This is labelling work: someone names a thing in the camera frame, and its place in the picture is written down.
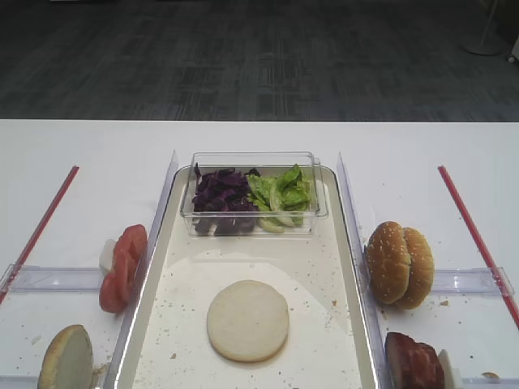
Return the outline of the green lettuce in container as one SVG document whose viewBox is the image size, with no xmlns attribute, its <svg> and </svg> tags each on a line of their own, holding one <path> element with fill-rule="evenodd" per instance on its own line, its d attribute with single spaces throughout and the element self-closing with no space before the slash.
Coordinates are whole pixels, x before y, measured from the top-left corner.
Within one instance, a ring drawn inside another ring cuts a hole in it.
<svg viewBox="0 0 519 389">
<path fill-rule="evenodd" d="M 311 205 L 311 183 L 297 164 L 277 176 L 261 176 L 251 170 L 247 182 L 251 190 L 247 198 L 260 212 L 305 212 Z M 270 233 L 283 233 L 286 228 L 301 228 L 303 221 L 303 216 L 295 214 L 264 217 L 259 226 Z"/>
</svg>

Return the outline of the tomato slices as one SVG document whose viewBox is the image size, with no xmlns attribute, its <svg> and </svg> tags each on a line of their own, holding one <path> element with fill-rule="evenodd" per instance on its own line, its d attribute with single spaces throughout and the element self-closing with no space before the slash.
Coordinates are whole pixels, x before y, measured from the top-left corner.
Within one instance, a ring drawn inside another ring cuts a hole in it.
<svg viewBox="0 0 519 389">
<path fill-rule="evenodd" d="M 141 224 L 127 227 L 115 243 L 112 267 L 104 277 L 99 292 L 99 304 L 103 311 L 118 314 L 125 310 L 147 243 L 148 235 Z"/>
</svg>

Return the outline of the white pusher block tomato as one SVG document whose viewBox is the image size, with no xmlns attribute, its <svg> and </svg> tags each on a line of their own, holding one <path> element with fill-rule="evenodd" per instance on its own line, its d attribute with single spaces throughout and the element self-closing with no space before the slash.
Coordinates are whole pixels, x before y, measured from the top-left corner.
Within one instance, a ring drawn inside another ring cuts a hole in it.
<svg viewBox="0 0 519 389">
<path fill-rule="evenodd" d="M 114 261 L 114 247 L 116 245 L 116 241 L 113 239 L 108 239 L 101 251 L 99 257 L 99 268 L 101 269 L 102 274 L 105 276 L 108 274 L 113 268 Z"/>
</svg>

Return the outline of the meat patties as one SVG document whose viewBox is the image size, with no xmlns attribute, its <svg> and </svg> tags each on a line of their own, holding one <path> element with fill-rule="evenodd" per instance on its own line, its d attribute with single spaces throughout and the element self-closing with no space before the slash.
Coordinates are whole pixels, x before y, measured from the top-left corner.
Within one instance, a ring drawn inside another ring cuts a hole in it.
<svg viewBox="0 0 519 389">
<path fill-rule="evenodd" d="M 444 389 L 444 371 L 436 351 L 400 332 L 389 332 L 385 356 L 393 386 L 397 389 Z"/>
</svg>

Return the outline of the white pusher block meat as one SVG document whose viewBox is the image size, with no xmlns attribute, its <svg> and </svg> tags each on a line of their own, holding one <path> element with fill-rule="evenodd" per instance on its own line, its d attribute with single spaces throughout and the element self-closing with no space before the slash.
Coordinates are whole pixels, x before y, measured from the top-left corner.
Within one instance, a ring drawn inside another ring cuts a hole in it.
<svg viewBox="0 0 519 389">
<path fill-rule="evenodd" d="M 464 384 L 459 369 L 454 368 L 448 351 L 442 349 L 438 354 L 438 359 L 444 372 L 444 388 L 445 389 L 463 389 Z"/>
</svg>

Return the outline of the clear plastic container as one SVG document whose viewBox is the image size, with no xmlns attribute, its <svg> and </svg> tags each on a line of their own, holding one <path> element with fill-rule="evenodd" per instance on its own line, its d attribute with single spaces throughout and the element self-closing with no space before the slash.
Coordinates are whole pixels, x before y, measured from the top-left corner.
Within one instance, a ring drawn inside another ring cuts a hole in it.
<svg viewBox="0 0 519 389">
<path fill-rule="evenodd" d="M 301 236 L 328 214 L 325 192 L 311 152 L 197 152 L 179 213 L 199 237 Z"/>
</svg>

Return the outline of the purple cabbage shreds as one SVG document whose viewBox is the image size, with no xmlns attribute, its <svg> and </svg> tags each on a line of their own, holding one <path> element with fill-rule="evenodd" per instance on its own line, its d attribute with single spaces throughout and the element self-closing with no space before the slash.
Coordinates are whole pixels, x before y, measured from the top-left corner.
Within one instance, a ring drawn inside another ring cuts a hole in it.
<svg viewBox="0 0 519 389">
<path fill-rule="evenodd" d="M 218 169 L 202 174 L 195 164 L 195 195 L 192 199 L 195 212 L 256 212 L 257 206 L 249 199 L 251 188 L 247 178 L 235 168 Z M 215 235 L 234 235 L 251 233 L 255 228 L 255 219 L 249 217 L 200 217 L 195 222 L 195 231 L 199 235 L 209 235 L 215 225 Z"/>
</svg>

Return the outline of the silver metal tray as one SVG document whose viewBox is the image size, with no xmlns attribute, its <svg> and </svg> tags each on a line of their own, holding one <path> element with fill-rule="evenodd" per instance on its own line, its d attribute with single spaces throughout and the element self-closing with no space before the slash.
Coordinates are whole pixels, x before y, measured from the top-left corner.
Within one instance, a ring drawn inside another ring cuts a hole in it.
<svg viewBox="0 0 519 389">
<path fill-rule="evenodd" d="M 337 180 L 324 170 L 327 216 L 305 236 L 194 237 L 180 208 L 188 169 L 174 178 L 123 357 L 108 388 L 375 388 Z M 208 340 L 213 298 L 240 280 L 270 284 L 288 303 L 283 348 L 230 361 Z"/>
</svg>

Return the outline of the bottom bun slice on tray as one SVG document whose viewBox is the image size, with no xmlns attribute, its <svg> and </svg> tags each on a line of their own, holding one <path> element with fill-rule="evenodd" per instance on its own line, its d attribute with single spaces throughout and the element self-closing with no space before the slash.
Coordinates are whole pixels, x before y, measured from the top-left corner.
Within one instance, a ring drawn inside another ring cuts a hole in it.
<svg viewBox="0 0 519 389">
<path fill-rule="evenodd" d="M 268 360 L 284 346 L 289 329 L 287 300 L 274 287 L 257 280 L 230 284 L 208 307 L 209 342 L 231 361 Z"/>
</svg>

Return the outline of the sesame bun front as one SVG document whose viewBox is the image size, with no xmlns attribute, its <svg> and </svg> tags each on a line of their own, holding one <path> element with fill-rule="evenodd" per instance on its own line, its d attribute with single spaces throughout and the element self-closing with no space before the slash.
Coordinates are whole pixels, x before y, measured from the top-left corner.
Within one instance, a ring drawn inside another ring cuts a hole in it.
<svg viewBox="0 0 519 389">
<path fill-rule="evenodd" d="M 394 221 L 378 225 L 366 247 L 371 291 L 385 305 L 404 296 L 410 278 L 410 253 L 404 229 Z"/>
</svg>

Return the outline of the sesame bun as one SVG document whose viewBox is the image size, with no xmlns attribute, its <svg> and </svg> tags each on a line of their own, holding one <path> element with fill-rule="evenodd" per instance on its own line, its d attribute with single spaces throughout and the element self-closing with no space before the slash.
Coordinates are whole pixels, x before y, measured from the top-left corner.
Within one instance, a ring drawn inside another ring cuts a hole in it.
<svg viewBox="0 0 519 389">
<path fill-rule="evenodd" d="M 404 229 L 394 221 L 378 225 L 366 247 L 371 291 L 385 305 L 404 296 L 410 278 L 410 253 Z"/>
<path fill-rule="evenodd" d="M 419 307 L 431 291 L 435 263 L 427 239 L 417 229 L 404 228 L 404 239 L 411 260 L 409 284 L 395 305 L 402 310 L 412 310 Z"/>
</svg>

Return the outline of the sesame bun rear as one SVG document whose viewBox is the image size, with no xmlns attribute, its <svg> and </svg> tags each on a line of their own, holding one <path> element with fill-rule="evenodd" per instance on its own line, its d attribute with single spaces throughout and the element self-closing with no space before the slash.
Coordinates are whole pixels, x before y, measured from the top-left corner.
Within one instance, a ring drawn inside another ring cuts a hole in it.
<svg viewBox="0 0 519 389">
<path fill-rule="evenodd" d="M 402 310 L 412 310 L 419 307 L 431 291 L 435 263 L 427 239 L 417 229 L 404 228 L 404 239 L 411 260 L 409 284 L 395 305 Z"/>
</svg>

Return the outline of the right clear divider strip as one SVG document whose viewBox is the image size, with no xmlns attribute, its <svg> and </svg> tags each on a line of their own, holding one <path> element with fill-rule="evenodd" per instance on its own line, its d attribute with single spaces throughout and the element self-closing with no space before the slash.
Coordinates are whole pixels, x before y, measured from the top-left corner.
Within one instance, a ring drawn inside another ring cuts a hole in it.
<svg viewBox="0 0 519 389">
<path fill-rule="evenodd" d="M 362 314 L 363 332 L 370 360 L 371 381 L 374 388 L 393 388 L 391 374 L 385 356 L 384 339 L 380 331 L 375 298 L 369 288 L 369 276 L 364 260 L 362 239 L 358 231 L 358 220 L 350 178 L 342 154 L 337 157 L 337 177 L 340 184 L 342 209 L 348 233 L 353 262 L 356 289 Z"/>
</svg>

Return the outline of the left red rod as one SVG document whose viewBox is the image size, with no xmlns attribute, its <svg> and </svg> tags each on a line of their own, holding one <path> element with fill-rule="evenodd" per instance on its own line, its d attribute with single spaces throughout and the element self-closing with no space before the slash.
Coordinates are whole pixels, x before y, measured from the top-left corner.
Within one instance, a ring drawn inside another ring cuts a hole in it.
<svg viewBox="0 0 519 389">
<path fill-rule="evenodd" d="M 41 234 L 43 233 L 46 225 L 49 223 L 49 220 L 53 216 L 55 210 L 57 209 L 58 205 L 62 201 L 62 198 L 68 191 L 71 183 L 74 181 L 75 176 L 79 172 L 79 166 L 74 165 L 71 167 L 69 173 L 67 174 L 65 180 L 61 184 L 60 188 L 58 189 L 58 192 L 53 197 L 53 200 L 51 201 L 50 205 L 47 207 L 44 215 L 41 217 L 41 220 L 35 227 L 31 237 L 29 238 L 28 242 L 26 243 L 25 247 L 21 251 L 18 259 L 14 264 L 12 264 L 4 273 L 4 276 L 2 277 L 1 282 L 1 299 L 0 302 L 3 302 L 6 295 L 8 294 L 9 287 L 11 286 L 12 282 L 15 280 L 16 276 L 19 274 L 20 270 L 22 269 L 23 265 L 26 263 L 28 256 L 31 254 L 33 248 L 35 247 L 38 239 L 40 238 Z"/>
</svg>

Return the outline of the red rod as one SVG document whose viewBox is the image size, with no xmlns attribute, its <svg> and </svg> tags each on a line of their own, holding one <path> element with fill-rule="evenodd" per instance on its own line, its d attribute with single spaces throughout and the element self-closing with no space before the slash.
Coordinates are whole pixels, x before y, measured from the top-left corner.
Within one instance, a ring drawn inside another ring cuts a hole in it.
<svg viewBox="0 0 519 389">
<path fill-rule="evenodd" d="M 41 217 L 41 220 L 35 227 L 31 237 L 29 238 L 28 242 L 26 243 L 25 247 L 21 251 L 18 259 L 14 264 L 12 264 L 4 273 L 4 276 L 2 277 L 1 282 L 1 299 L 0 302 L 3 302 L 6 295 L 8 294 L 9 287 L 11 286 L 12 282 L 15 280 L 16 276 L 19 274 L 20 270 L 22 269 L 23 265 L 26 263 L 28 256 L 31 254 L 33 248 L 35 247 L 38 239 L 40 238 L 41 234 L 43 233 L 46 225 L 49 223 L 49 220 L 53 216 L 55 210 L 57 209 L 58 205 L 62 201 L 62 198 L 68 191 L 71 183 L 74 181 L 75 176 L 79 172 L 79 166 L 74 165 L 71 167 L 69 173 L 67 174 L 65 180 L 61 184 L 60 188 L 58 189 L 58 192 L 53 197 L 53 200 L 51 201 L 50 205 L 47 207 L 44 215 Z"/>
<path fill-rule="evenodd" d="M 490 272 L 496 282 L 496 285 L 500 289 L 501 297 L 506 305 L 508 312 L 510 313 L 516 327 L 518 327 L 518 307 L 513 299 L 512 287 L 508 285 L 504 278 L 504 272 L 501 271 L 495 264 L 494 259 L 491 256 L 487 245 L 485 244 L 476 224 L 474 223 L 467 207 L 465 206 L 462 197 L 460 196 L 453 180 L 451 179 L 448 170 L 445 166 L 441 165 L 438 168 L 440 176 L 442 177 L 444 184 L 446 185 L 449 194 L 451 195 L 453 202 L 456 204 L 458 211 L 461 214 L 461 218 L 464 220 L 467 229 L 470 232 L 471 237 L 474 240 L 475 245 L 481 254 L 484 263 L 490 269 Z"/>
</svg>

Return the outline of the standing bun half left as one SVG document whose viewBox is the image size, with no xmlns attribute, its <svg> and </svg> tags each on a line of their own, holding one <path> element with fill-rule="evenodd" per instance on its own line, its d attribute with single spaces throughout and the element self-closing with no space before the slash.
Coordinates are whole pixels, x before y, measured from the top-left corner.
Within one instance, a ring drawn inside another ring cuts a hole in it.
<svg viewBox="0 0 519 389">
<path fill-rule="evenodd" d="M 45 352 L 38 388 L 90 388 L 93 374 L 92 343 L 80 324 L 63 328 Z"/>
</svg>

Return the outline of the right red rod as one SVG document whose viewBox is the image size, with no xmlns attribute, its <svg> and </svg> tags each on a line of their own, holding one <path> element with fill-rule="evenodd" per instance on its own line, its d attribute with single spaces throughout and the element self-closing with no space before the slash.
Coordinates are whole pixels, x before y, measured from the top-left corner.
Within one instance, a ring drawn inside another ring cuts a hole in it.
<svg viewBox="0 0 519 389">
<path fill-rule="evenodd" d="M 491 256 L 487 245 L 485 244 L 476 224 L 474 223 L 467 207 L 465 206 L 462 197 L 460 196 L 453 180 L 451 179 L 448 170 L 445 166 L 441 165 L 438 168 L 440 176 L 442 177 L 444 184 L 446 185 L 449 194 L 451 195 L 453 202 L 456 204 L 458 211 L 461 214 L 461 218 L 464 220 L 467 229 L 470 232 L 471 237 L 474 240 L 475 245 L 481 254 L 484 263 L 490 269 L 490 272 L 496 282 L 496 285 L 500 289 L 501 297 L 506 305 L 508 312 L 510 313 L 516 327 L 518 327 L 518 307 L 513 299 L 512 287 L 508 285 L 504 278 L 504 272 L 501 271 L 495 264 L 494 259 Z"/>
</svg>

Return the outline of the upper right clear rail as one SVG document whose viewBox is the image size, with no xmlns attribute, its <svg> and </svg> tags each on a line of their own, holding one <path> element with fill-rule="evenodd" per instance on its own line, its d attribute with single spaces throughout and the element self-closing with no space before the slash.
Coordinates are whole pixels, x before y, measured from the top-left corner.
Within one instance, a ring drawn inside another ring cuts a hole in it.
<svg viewBox="0 0 519 389">
<path fill-rule="evenodd" d="M 509 297 L 513 289 L 501 267 L 437 269 L 431 294 Z"/>
</svg>

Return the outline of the clear rail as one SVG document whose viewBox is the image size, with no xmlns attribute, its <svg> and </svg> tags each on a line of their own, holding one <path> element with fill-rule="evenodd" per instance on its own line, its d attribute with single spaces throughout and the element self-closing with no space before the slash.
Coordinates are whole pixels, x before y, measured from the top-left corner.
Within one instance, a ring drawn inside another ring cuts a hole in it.
<svg viewBox="0 0 519 389">
<path fill-rule="evenodd" d="M 496 378 L 482 376 L 478 378 L 462 378 L 465 389 L 519 389 L 517 378 Z"/>
<path fill-rule="evenodd" d="M 501 267 L 437 269 L 431 294 L 509 297 L 513 289 Z"/>
<path fill-rule="evenodd" d="M 38 377 L 27 375 L 0 376 L 0 389 L 37 389 Z"/>
<path fill-rule="evenodd" d="M 98 267 L 22 266 L 10 264 L 1 278 L 1 292 L 98 292 L 103 281 Z"/>
</svg>

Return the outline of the upper left clear rail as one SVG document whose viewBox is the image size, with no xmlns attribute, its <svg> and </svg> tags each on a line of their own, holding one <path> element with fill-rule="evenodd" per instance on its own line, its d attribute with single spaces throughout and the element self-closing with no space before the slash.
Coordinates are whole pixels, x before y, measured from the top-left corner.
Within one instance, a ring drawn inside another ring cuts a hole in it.
<svg viewBox="0 0 519 389">
<path fill-rule="evenodd" d="M 103 281 L 98 267 L 22 266 L 10 264 L 1 278 L 1 292 L 98 292 Z"/>
</svg>

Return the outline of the lower right clear rail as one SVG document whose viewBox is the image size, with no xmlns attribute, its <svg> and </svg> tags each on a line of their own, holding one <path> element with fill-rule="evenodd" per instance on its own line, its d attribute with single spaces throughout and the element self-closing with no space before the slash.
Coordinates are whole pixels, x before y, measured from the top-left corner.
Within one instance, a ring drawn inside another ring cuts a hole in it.
<svg viewBox="0 0 519 389">
<path fill-rule="evenodd" d="M 478 378 L 462 378 L 465 389 L 519 389 L 517 378 L 496 378 L 482 376 Z"/>
</svg>

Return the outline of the lower left clear rail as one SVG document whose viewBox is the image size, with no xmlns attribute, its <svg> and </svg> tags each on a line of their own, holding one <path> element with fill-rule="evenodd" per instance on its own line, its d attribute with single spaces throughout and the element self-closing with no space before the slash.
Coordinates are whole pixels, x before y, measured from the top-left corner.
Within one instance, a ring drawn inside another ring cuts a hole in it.
<svg viewBox="0 0 519 389">
<path fill-rule="evenodd" d="M 0 389 L 37 389 L 38 377 L 27 375 L 0 376 Z"/>
</svg>

